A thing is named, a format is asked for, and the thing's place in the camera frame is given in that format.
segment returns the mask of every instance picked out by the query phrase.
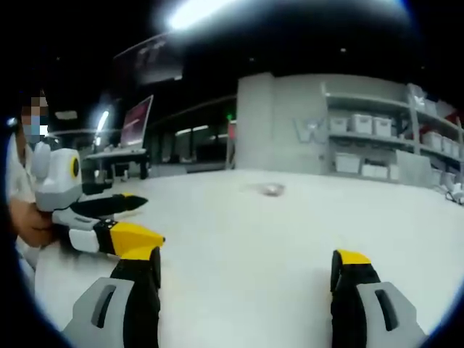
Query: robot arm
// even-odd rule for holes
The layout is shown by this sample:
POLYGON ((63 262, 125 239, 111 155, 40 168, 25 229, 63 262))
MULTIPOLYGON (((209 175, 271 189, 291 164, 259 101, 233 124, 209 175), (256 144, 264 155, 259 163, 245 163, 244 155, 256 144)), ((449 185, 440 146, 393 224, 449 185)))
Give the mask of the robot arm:
POLYGON ((426 338, 415 307, 360 253, 333 252, 331 293, 333 348, 410 348, 426 338))
POLYGON ((95 199, 87 196, 80 202, 83 191, 77 151, 58 149, 52 152, 48 144, 39 143, 34 151, 32 171, 37 178, 37 208, 52 213, 59 237, 74 249, 147 260, 155 247, 164 244, 163 236, 143 226, 98 217, 130 210, 126 209, 128 205, 143 204, 145 199, 123 194, 95 199), (132 204, 124 205, 126 198, 132 204))

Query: table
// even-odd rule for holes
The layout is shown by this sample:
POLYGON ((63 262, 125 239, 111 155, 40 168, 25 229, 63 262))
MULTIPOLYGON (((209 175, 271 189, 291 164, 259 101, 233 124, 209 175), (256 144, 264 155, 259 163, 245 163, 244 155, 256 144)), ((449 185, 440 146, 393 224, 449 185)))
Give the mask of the table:
MULTIPOLYGON (((464 279, 464 210, 434 191, 233 170, 123 183, 149 198, 123 220, 166 236, 159 346, 330 347, 332 251, 366 254, 430 334, 464 279), (257 184, 280 183, 280 197, 257 184)), ((36 296, 58 328, 115 260, 42 251, 36 296)))
POLYGON ((95 161, 102 172, 106 170, 105 168, 111 168, 111 170, 106 170, 108 179, 113 179, 115 165, 130 162, 135 162, 140 166, 141 180, 148 178, 149 155, 145 149, 127 150, 125 152, 100 152, 88 155, 85 160, 95 161))

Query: gray pillar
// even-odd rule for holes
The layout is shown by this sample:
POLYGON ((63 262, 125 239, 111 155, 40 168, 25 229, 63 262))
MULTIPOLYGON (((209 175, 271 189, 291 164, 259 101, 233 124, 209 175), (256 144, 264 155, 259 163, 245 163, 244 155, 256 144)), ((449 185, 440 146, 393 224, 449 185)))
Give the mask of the gray pillar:
POLYGON ((273 80, 270 73, 239 80, 237 93, 236 168, 270 166, 273 119, 273 80))

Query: monitor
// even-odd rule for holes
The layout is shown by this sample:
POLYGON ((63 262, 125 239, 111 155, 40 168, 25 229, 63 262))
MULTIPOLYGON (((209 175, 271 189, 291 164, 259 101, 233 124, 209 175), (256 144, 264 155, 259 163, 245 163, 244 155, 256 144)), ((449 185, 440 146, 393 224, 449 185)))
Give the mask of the monitor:
POLYGON ((142 147, 152 102, 153 96, 149 96, 126 112, 121 131, 121 147, 142 147))

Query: white shelving unit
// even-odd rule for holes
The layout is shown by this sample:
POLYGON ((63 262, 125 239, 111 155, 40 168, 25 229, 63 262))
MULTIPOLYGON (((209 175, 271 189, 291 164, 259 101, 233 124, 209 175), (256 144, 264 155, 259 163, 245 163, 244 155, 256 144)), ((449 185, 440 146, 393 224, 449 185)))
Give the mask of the white shelving unit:
MULTIPOLYGON (((453 164, 460 168, 461 182, 464 176, 464 159, 456 158, 445 154, 444 152, 432 149, 420 142, 419 125, 430 125, 433 129, 438 130, 442 135, 454 138, 460 145, 460 153, 464 154, 464 130, 461 127, 459 120, 457 125, 450 121, 433 115, 429 112, 417 110, 414 107, 413 98, 406 96, 406 101, 395 101, 375 96, 366 96, 359 94, 348 93, 327 93, 325 86, 322 86, 323 95, 326 97, 327 112, 331 110, 343 110, 347 112, 366 112, 371 114, 386 115, 396 120, 396 126, 402 125, 403 122, 408 122, 409 127, 403 133, 412 139, 402 139, 397 137, 381 137, 377 135, 361 134, 351 131, 347 132, 332 132, 328 130, 329 141, 349 140, 355 142, 365 142, 372 144, 380 144, 383 148, 401 149, 404 151, 413 152, 415 154, 433 155, 444 163, 453 164)), ((381 182, 394 183, 391 179, 369 178, 361 176, 361 174, 349 173, 329 173, 329 175, 345 178, 359 178, 363 180, 374 180, 381 182)))
POLYGON ((372 141, 378 143, 389 144, 393 147, 407 147, 409 149, 414 149, 414 141, 406 140, 406 139, 399 139, 395 137, 385 137, 385 136, 376 136, 370 134, 361 134, 355 132, 329 132, 329 138, 340 138, 340 139, 356 139, 356 140, 363 140, 363 141, 372 141))

